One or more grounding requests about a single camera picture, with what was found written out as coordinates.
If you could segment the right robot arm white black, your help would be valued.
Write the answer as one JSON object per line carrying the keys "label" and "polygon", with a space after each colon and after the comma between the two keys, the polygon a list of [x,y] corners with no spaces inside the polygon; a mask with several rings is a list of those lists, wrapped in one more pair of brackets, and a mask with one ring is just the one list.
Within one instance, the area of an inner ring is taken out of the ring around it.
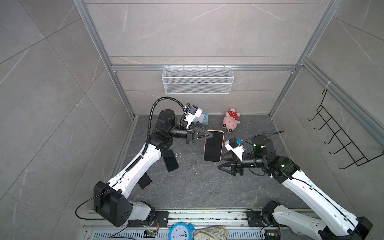
{"label": "right robot arm white black", "polygon": [[373,227],[365,217],[357,217],[344,209],[316,186],[291,159],[276,154],[272,140],[265,135],[252,138],[253,153],[245,154],[242,140],[232,138],[224,144],[225,164],[218,168],[233,176],[243,175],[245,169],[259,168],[296,194],[317,215],[290,210],[276,201],[268,202],[261,211],[265,226],[284,225],[298,234],[315,240],[364,240]]}

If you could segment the black phone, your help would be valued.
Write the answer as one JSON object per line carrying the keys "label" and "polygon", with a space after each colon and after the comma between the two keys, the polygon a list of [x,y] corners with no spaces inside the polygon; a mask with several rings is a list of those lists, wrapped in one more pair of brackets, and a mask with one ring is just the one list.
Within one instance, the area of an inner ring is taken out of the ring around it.
{"label": "black phone", "polygon": [[175,153],[172,149],[167,150],[163,154],[163,160],[165,162],[166,168],[168,172],[172,172],[179,168],[179,164],[177,162]]}

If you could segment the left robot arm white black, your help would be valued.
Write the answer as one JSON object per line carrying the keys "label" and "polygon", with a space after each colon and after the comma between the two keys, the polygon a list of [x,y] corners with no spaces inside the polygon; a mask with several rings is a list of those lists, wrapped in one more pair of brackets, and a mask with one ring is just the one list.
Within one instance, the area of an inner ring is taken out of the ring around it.
{"label": "left robot arm white black", "polygon": [[108,182],[100,181],[95,185],[91,201],[101,220],[115,227],[121,227],[127,221],[141,221],[148,226],[153,223],[154,207],[144,202],[130,202],[128,197],[134,186],[147,174],[147,170],[171,149],[174,138],[185,139],[187,144],[212,138],[212,134],[194,123],[202,112],[195,105],[189,107],[181,124],[177,123],[174,111],[166,109],[160,112],[155,130],[150,133],[135,159]]}

